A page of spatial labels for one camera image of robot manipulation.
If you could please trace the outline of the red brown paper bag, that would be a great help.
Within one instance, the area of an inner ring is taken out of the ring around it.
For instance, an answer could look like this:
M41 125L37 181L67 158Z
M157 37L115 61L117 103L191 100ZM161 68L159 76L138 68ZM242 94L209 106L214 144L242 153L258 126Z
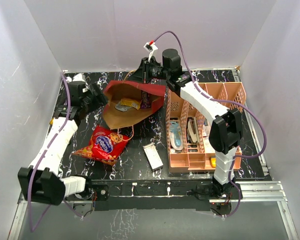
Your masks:
M131 80L111 80L104 95L102 117L110 130L133 127L156 113L165 102L166 86Z

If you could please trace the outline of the red cookie snack bag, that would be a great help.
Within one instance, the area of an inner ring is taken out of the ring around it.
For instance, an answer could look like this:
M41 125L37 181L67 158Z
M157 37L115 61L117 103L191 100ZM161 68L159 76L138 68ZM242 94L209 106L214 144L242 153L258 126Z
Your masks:
M97 125L88 146L78 149L72 154L113 166L129 140L130 138L126 135Z

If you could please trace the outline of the dark silver snack wrapper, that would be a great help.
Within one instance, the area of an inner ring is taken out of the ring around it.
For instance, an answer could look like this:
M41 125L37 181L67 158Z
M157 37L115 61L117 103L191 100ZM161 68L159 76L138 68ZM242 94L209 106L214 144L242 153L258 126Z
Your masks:
M121 112L126 112L130 109L138 109L138 105L134 102L130 105L124 105L124 104L121 104L121 102L118 102L115 105L115 109L118 110L118 111L121 111Z

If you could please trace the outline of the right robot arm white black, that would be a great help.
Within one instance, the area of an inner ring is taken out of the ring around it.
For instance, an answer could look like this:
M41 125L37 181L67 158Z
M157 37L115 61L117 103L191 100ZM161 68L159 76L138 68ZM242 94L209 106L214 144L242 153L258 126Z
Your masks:
M162 63L153 56L155 45L146 43L148 56L142 58L139 67L132 74L133 80L149 83L151 79L166 81L168 88L184 101L189 102L210 124L208 140L215 150L216 168L212 182L204 189L197 189L197 195L210 195L220 199L230 195L234 182L234 165L237 148L243 135L241 112L224 106L221 100L208 95L194 80L190 70L183 71L181 58L176 49L162 52Z

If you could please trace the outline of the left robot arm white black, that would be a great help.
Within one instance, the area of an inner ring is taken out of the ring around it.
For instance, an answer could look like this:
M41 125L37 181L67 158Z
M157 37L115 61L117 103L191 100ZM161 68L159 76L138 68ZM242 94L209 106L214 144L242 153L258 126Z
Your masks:
M59 167L64 153L81 121L89 113L108 103L107 97L96 83L84 80L66 84L66 100L56 107L51 129L39 153L28 167L19 169L17 178L24 198L29 202L58 206L77 194L87 200L93 187L87 177L74 175L59 178Z

